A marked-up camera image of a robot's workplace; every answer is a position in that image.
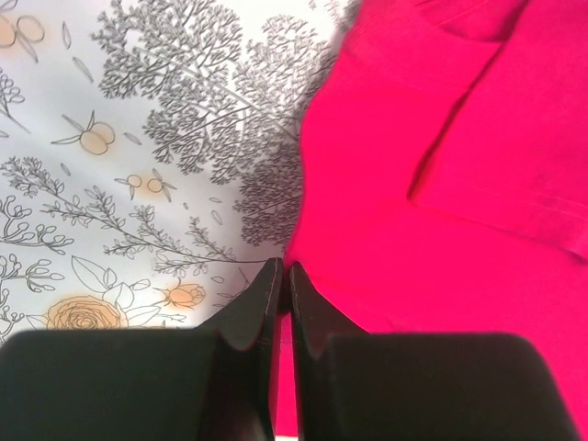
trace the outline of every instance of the orange flower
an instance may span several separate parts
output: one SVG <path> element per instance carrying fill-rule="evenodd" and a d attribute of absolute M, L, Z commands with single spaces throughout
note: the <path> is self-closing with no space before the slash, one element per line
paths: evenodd
<path fill-rule="evenodd" d="M 174 289 L 161 289 L 165 294 L 164 306 L 193 308 L 206 297 L 206 291 L 195 283 L 179 285 Z"/>
<path fill-rule="evenodd" d="M 48 329 L 97 329 L 126 327 L 125 313 L 114 305 L 92 296 L 62 300 L 47 312 Z"/>

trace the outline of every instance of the red clothing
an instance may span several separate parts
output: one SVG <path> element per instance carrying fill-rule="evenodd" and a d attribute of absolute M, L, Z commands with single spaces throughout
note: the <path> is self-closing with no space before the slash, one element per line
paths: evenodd
<path fill-rule="evenodd" d="M 303 122 L 287 263 L 371 332 L 524 336 L 588 436 L 588 3 L 488 3 L 364 0 Z"/>

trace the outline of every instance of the floral wallpaper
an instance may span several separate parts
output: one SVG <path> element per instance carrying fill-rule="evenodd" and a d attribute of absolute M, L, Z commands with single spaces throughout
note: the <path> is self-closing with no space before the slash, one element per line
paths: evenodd
<path fill-rule="evenodd" d="M 357 2 L 0 0 L 0 345 L 185 327 L 280 255 Z"/>

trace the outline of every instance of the orange fruit illustration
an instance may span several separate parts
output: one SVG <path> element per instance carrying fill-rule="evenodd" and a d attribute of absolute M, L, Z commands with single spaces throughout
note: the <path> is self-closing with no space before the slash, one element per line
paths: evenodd
<path fill-rule="evenodd" d="M 112 127 L 110 127 L 106 122 L 97 122 L 96 124 L 92 125 L 90 131 L 100 135 L 100 137 L 107 144 L 111 144 L 115 140 L 114 129 L 112 129 Z"/>
<path fill-rule="evenodd" d="M 0 48 L 9 48 L 17 41 L 17 33 L 8 18 L 0 16 Z"/>
<path fill-rule="evenodd" d="M 17 29 L 31 43 L 39 43 L 45 38 L 45 29 L 36 18 L 22 16 L 17 21 Z"/>
<path fill-rule="evenodd" d="M 147 183 L 147 188 L 149 188 L 153 193 L 159 193 L 164 189 L 164 183 L 159 179 L 151 179 Z"/>
<path fill-rule="evenodd" d="M 130 175 L 127 178 L 127 183 L 131 186 L 131 187 L 140 187 L 141 184 L 143 183 L 143 180 L 141 179 L 140 176 L 138 175 Z"/>
<path fill-rule="evenodd" d="M 97 133 L 85 131 L 80 137 L 80 144 L 84 150 L 91 154 L 104 154 L 108 151 L 108 144 Z"/>

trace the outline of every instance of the tree illustration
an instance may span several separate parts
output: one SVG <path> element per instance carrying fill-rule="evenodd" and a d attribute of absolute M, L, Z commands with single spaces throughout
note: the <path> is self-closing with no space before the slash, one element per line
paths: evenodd
<path fill-rule="evenodd" d="M 337 28 L 345 32 L 359 14 L 360 0 L 326 0 L 326 9 Z"/>
<path fill-rule="evenodd" d="M 92 37 L 107 54 L 105 96 L 158 104 L 143 127 L 155 159 L 184 174 L 206 169 L 219 185 L 242 180 L 235 208 L 243 238 L 284 243 L 297 216 L 300 167 L 278 180 L 264 167 L 298 154 L 302 112 L 333 61 L 328 44 L 289 16 L 269 18 L 264 37 L 243 44 L 239 17 L 217 0 L 138 0 L 128 9 L 112 0 L 98 22 Z M 274 188 L 272 199 L 257 200 L 253 182 Z"/>

